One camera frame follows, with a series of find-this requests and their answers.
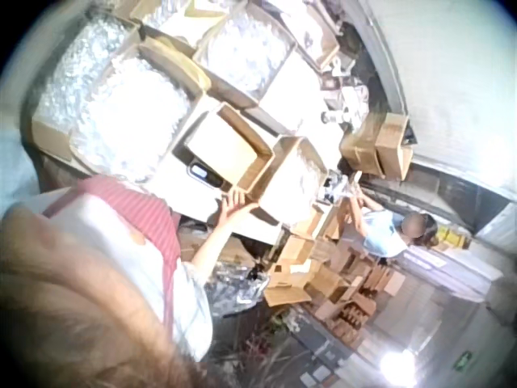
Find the plastic bag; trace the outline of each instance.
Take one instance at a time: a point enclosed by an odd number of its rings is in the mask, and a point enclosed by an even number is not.
[[[262,301],[269,283],[267,274],[257,267],[250,270],[237,264],[218,261],[212,277],[204,286],[214,317],[240,313]]]

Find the light blue shirt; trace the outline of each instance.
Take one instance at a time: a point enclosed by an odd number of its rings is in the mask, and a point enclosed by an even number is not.
[[[371,211],[363,215],[367,225],[364,238],[353,228],[347,228],[343,239],[360,245],[365,251],[379,257],[394,257],[407,249],[406,243],[397,232],[404,217],[389,210]]]

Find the hand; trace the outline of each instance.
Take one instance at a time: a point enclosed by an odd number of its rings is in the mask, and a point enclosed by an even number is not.
[[[253,209],[258,208],[259,204],[251,203],[246,205],[244,192],[232,188],[221,201],[221,214],[217,226],[235,227]]]

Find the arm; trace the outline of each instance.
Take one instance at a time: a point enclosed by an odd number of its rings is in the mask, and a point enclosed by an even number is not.
[[[381,210],[384,210],[384,206],[382,206],[381,204],[375,202],[372,198],[370,198],[369,196],[367,196],[366,194],[363,193],[363,191],[361,190],[361,199],[363,200],[364,202],[364,205],[369,208],[370,210],[373,210],[374,212],[378,212],[378,211],[381,211]]]
[[[348,201],[350,203],[350,213],[354,228],[361,236],[366,237],[368,234],[368,228],[366,222],[364,222],[363,213],[361,212],[358,199],[356,197],[351,197],[348,198]]]
[[[245,205],[246,198],[243,192],[231,190],[221,202],[221,215],[216,228],[208,236],[207,241],[195,253],[192,264],[198,272],[200,279],[206,282],[212,275],[217,259],[228,241],[234,227],[258,204]]]

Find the light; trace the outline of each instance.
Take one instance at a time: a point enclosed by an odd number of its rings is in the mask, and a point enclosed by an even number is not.
[[[407,349],[402,353],[387,353],[380,361],[380,371],[394,386],[412,387],[416,385],[414,355]]]

